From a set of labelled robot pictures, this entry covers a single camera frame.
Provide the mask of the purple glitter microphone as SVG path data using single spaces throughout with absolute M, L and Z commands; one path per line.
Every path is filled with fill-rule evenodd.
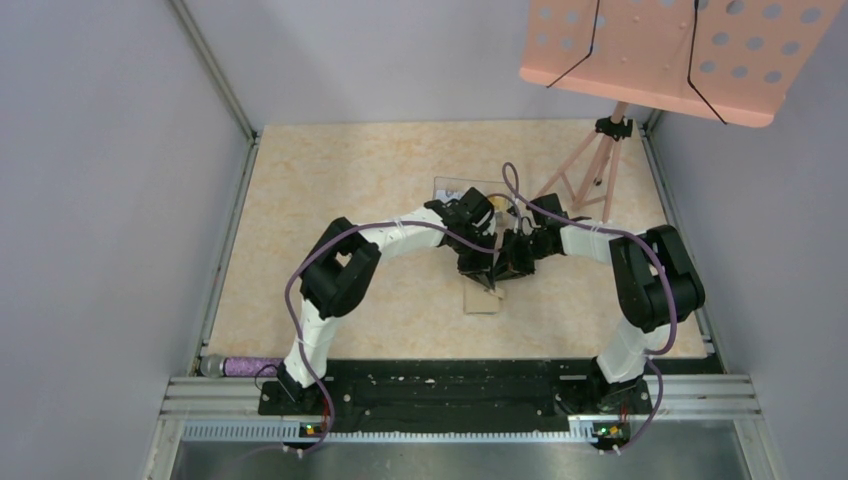
M 207 378 L 274 376 L 279 358 L 208 355 L 199 361 L 198 374 Z

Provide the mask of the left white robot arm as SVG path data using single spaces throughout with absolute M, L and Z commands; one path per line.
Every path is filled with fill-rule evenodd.
M 491 289 L 496 238 L 496 208 L 475 188 L 383 222 L 355 225 L 345 217 L 335 219 L 285 287 L 287 294 L 299 290 L 301 306 L 286 304 L 296 334 L 278 367 L 283 401 L 302 414 L 317 407 L 318 381 L 326 373 L 338 323 L 362 302 L 381 262 L 447 246 L 457 255 L 461 275 Z

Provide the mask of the clear plastic card tray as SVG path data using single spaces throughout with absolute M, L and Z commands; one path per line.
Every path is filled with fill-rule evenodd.
M 490 220 L 498 233 L 518 231 L 523 222 L 517 198 L 502 181 L 437 176 L 433 181 L 433 199 L 459 202 L 476 217 Z

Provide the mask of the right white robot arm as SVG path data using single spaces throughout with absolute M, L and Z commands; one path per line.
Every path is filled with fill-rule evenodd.
M 607 346 L 591 360 L 571 406 L 612 412 L 635 390 L 647 361 L 668 353 L 680 324 L 703 306 L 703 283 L 678 230 L 670 225 L 634 234 L 587 217 L 570 218 L 555 194 L 532 200 L 528 208 L 531 229 L 505 231 L 494 278 L 532 275 L 538 261 L 553 255 L 588 258 L 611 267 L 623 318 Z

